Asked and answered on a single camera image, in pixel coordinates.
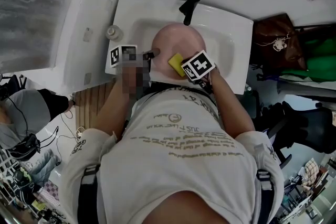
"wooden floor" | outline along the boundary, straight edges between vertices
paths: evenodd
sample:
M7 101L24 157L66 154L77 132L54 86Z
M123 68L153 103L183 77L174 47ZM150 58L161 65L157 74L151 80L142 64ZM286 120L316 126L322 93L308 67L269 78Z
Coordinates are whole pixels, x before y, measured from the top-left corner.
M97 113L105 104L115 81L108 82L93 88L76 92L76 128L91 128L96 120Z

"person's forearm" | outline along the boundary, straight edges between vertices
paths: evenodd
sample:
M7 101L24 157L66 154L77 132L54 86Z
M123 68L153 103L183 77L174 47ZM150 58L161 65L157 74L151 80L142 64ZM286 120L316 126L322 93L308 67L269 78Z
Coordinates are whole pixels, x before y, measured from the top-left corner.
M118 79L112 88L104 106L99 111L95 129L106 132L109 135L115 133L118 139L121 138L129 105L129 94L122 91L122 80Z
M214 69L211 71L212 88L225 131L236 138L238 135L254 131L254 125L225 79Z

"sink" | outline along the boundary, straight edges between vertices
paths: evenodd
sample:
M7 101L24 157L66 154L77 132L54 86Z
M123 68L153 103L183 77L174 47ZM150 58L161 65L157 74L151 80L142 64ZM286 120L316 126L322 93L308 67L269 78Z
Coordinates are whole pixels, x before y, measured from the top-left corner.
M166 25L182 23L180 0L119 0L113 24L123 31L123 39L110 41L109 51L121 45L137 45L138 52L152 48L155 35ZM203 37L206 52L217 64L233 92L243 94L250 56L253 21L227 11L198 4L190 27ZM115 74L107 56L106 73ZM198 87L187 80L175 80L158 72L152 62L152 81Z

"white t-shirt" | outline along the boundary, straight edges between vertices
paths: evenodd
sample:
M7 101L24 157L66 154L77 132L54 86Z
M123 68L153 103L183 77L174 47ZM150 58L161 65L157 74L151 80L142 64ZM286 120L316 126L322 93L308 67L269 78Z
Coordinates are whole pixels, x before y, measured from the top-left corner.
M98 162L100 223L140 224L183 190L198 194L229 223L255 223L261 193L255 185L257 162L271 172L275 187L269 220L281 204L283 175L268 137L248 132L234 140L221 129L216 106L200 94L177 88L155 94L135 111L122 140L115 141L86 130L72 152L60 200L74 219L83 175L78 171Z

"gray shirt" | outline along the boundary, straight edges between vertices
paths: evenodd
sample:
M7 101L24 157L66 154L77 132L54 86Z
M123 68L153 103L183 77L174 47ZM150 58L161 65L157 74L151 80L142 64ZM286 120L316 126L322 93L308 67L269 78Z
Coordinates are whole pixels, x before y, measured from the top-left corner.
M15 108L10 99L21 112ZM29 134L36 134L50 121L50 113L46 102L37 90L21 90L1 102L11 120L11 124L0 123L0 146L13 148Z

